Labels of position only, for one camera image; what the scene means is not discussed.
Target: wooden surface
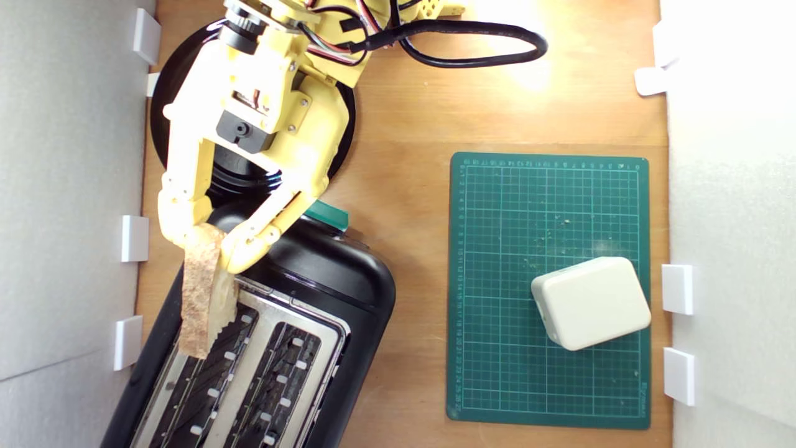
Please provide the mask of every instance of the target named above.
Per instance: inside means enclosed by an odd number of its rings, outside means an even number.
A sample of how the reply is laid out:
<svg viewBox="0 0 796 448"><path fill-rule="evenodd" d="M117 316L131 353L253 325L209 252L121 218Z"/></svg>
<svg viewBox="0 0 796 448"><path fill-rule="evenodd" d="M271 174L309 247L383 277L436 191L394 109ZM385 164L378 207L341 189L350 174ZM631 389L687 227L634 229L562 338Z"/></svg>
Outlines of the wooden surface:
<svg viewBox="0 0 796 448"><path fill-rule="evenodd" d="M195 29L223 14L221 0L159 0L161 62ZM642 99L633 71L653 63L656 0L471 0L467 18L533 27L550 52L528 65L443 70L399 48L379 51L357 89L357 138L323 197L347 210L357 234L392 271L392 319L342 446L672 446L672 405L663 395L660 264L668 261L665 102ZM484 37L429 36L438 55L500 50ZM444 412L447 229L455 151L633 155L650 161L653 278L652 427L583 430L452 422ZM181 262L159 233L155 198L162 168L146 152L143 212L152 218L137 312L148 333Z"/></svg>

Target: yellow robotic arm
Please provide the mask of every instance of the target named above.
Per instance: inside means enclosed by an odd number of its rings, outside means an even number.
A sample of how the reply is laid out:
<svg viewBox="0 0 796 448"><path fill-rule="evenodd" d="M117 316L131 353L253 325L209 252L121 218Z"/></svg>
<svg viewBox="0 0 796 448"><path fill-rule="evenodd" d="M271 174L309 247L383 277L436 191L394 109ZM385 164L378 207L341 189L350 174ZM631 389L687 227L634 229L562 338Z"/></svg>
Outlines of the yellow robotic arm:
<svg viewBox="0 0 796 448"><path fill-rule="evenodd" d="M349 3L344 6L357 7ZM281 171L282 184L222 242L220 265L240 273L328 186L326 172L349 120L335 83L342 78L353 87L364 62L349 67L307 52L310 39L299 24L331 40L344 38L333 14L291 0L225 5L221 39L202 47L174 102L163 109L171 124L158 214L163 235L185 248L189 233L212 211L205 193L217 144L266 171ZM364 38L361 29L348 33L349 40Z"/></svg>
<svg viewBox="0 0 796 448"><path fill-rule="evenodd" d="M349 122L336 83L354 87L368 51L399 42L425 64L472 68L533 61L547 49L542 37L516 26L433 20L464 11L452 0L400 5L398 0L225 0L224 5L220 38L202 46L174 102L163 109L170 135L158 213L163 235L185 248L212 211L205 193L217 147L265 171L280 171L281 185L221 243L219 266L230 273L256 263L326 190L326 173ZM513 37L534 50L444 60L422 54L407 39L424 32Z"/></svg>

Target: white wall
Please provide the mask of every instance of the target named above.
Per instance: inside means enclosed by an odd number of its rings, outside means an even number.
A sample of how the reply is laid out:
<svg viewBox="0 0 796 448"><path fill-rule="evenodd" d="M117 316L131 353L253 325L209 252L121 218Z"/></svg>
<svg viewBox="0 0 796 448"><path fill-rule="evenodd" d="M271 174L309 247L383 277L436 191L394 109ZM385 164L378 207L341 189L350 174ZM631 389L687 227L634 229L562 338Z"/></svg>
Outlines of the white wall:
<svg viewBox="0 0 796 448"><path fill-rule="evenodd" d="M662 0L669 70L672 263L694 266L696 406L674 446L796 446L796 4Z"/></svg>
<svg viewBox="0 0 796 448"><path fill-rule="evenodd" d="M138 266L148 66L131 51L154 0L0 0L0 446L96 446L128 371L113 325Z"/></svg>

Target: grid lines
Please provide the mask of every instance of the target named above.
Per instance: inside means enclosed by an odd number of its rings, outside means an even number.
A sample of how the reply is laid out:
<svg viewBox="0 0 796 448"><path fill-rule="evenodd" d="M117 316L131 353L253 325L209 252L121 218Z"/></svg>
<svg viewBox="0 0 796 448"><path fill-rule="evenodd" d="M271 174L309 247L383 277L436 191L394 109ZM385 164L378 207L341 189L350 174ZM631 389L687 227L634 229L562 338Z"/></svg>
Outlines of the grid lines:
<svg viewBox="0 0 796 448"><path fill-rule="evenodd" d="M536 276L621 256L649 300L646 161L458 153L451 172L448 414L649 426L649 330L569 352L530 294Z"/></svg>

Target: white clip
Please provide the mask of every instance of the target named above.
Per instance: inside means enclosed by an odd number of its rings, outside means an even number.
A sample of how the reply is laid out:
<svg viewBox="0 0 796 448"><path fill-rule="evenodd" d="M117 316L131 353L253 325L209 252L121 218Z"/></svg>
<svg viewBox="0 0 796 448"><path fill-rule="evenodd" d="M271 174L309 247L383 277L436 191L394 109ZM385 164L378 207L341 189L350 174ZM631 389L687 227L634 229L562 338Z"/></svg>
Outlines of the white clip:
<svg viewBox="0 0 796 448"><path fill-rule="evenodd" d="M149 218L122 216L122 263L149 260Z"/></svg>
<svg viewBox="0 0 796 448"><path fill-rule="evenodd" d="M133 51L149 65L158 63L160 54L160 24L143 8L135 11Z"/></svg>
<svg viewBox="0 0 796 448"><path fill-rule="evenodd" d="M146 77L146 97L151 98L154 94L154 87L158 84L160 72L150 73Z"/></svg>
<svg viewBox="0 0 796 448"><path fill-rule="evenodd" d="M662 265L663 309L691 316L694 314L693 269L689 265Z"/></svg>
<svg viewBox="0 0 796 448"><path fill-rule="evenodd" d="M657 95L669 90L667 69L680 58L680 38L677 27L661 20L652 28L655 66L637 69L636 91L641 96Z"/></svg>
<svg viewBox="0 0 796 448"><path fill-rule="evenodd" d="M695 403L694 355L663 349L663 393L686 406Z"/></svg>
<svg viewBox="0 0 796 448"><path fill-rule="evenodd" d="M141 355L143 322L142 316L116 321L113 370L120 371L132 365Z"/></svg>

